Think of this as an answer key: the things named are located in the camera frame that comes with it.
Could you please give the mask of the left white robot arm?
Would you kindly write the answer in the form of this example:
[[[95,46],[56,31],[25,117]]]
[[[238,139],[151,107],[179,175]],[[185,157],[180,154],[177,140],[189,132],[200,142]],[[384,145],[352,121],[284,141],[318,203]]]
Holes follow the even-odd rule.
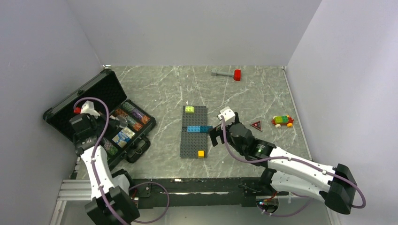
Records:
[[[131,224],[140,216],[130,197],[135,190],[131,177],[125,170],[111,174],[92,115],[79,114],[69,122],[75,131],[75,152],[83,160],[90,180],[91,202],[84,207],[86,214],[96,225]]]

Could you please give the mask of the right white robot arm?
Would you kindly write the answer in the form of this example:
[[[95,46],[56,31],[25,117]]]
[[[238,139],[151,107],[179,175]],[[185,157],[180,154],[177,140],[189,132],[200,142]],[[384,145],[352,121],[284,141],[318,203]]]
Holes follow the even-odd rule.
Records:
[[[207,132],[212,145],[220,138],[228,152],[237,151],[233,157],[247,164],[264,167],[259,180],[247,187],[258,195],[290,192],[323,202],[329,209],[348,215],[352,208],[362,209],[366,199],[359,189],[350,169],[322,165],[295,156],[273,143],[255,138],[242,123],[228,126],[220,124]]]

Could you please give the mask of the black poker chip case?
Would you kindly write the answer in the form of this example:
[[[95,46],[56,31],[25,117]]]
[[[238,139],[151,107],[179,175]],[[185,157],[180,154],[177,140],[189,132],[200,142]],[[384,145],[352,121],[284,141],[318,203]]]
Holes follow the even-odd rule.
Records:
[[[90,81],[72,92],[61,102],[43,113],[43,120],[73,143],[77,133],[72,127],[72,117],[83,113],[82,98],[95,98],[92,103],[98,116],[90,122],[94,133],[100,135],[109,111],[109,125],[100,145],[107,153],[107,163],[113,170],[121,161],[135,163],[149,149],[148,133],[156,125],[153,116],[127,98],[115,72],[104,69]]]

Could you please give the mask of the red triangular dealer button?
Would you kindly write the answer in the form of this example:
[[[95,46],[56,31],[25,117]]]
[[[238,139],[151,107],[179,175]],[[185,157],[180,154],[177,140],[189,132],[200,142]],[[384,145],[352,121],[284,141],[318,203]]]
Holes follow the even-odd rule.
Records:
[[[251,126],[259,131],[262,131],[262,123],[261,121],[253,122]]]

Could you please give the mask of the blue texas holdem card box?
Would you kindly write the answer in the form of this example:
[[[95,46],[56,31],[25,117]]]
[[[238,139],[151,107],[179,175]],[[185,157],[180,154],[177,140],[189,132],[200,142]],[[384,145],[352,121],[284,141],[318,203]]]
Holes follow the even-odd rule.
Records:
[[[135,136],[135,132],[128,127],[124,127],[118,134],[116,134],[112,141],[119,146],[124,148],[124,146]]]

